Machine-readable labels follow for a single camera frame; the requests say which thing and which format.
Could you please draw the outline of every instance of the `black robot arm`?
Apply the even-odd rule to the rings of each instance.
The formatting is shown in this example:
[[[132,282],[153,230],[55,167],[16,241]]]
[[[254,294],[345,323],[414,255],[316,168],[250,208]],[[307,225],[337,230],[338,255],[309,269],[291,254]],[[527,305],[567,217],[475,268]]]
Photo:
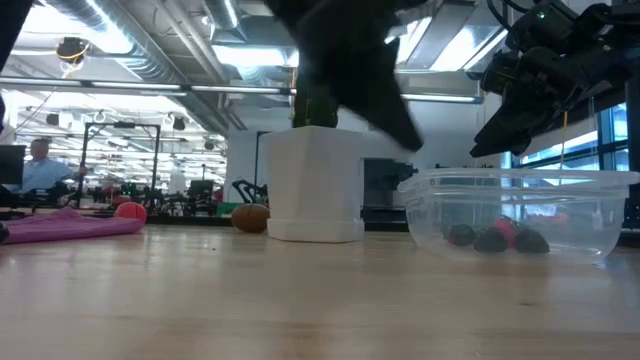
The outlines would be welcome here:
[[[476,136],[474,157],[522,154],[596,86],[623,86],[638,70],[640,4],[595,4],[578,15],[560,0],[536,0],[523,10],[509,26],[509,49],[484,73],[482,89],[503,104]]]

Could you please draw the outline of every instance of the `computer monitor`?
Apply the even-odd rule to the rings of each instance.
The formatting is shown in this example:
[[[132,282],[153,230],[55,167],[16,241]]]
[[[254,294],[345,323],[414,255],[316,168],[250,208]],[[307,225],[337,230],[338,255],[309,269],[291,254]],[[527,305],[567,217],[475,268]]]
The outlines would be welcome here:
[[[22,185],[26,146],[0,145],[0,184]]]
[[[191,196],[205,195],[213,193],[213,180],[192,180],[191,187],[187,194]]]

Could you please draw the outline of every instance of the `man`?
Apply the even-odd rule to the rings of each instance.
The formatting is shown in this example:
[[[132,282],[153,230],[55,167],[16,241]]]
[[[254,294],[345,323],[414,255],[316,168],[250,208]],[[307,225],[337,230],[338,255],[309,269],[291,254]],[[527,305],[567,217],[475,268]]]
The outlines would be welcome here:
[[[65,179],[77,179],[80,175],[86,175],[87,169],[80,168],[79,173],[73,173],[69,167],[61,162],[48,158],[49,141],[36,139],[31,143],[31,156],[33,159],[24,165],[22,173],[22,186],[9,186],[8,189],[15,194],[24,194],[33,189],[50,189],[56,182]]]

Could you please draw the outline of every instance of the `pink towel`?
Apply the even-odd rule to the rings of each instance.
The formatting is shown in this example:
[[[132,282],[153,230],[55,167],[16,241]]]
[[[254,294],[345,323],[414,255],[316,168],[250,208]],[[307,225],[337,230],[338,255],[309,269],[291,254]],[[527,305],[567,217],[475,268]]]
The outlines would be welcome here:
[[[7,221],[5,225],[10,232],[5,245],[133,234],[144,226],[138,219],[85,217],[69,207],[52,214]]]

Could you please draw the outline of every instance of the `orange ball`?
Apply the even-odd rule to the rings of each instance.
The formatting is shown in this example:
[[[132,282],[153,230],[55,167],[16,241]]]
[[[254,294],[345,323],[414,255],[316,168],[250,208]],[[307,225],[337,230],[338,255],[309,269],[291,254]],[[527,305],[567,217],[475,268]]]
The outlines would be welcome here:
[[[143,224],[147,222],[147,210],[144,206],[134,202],[120,204],[113,215],[128,219],[138,219]]]

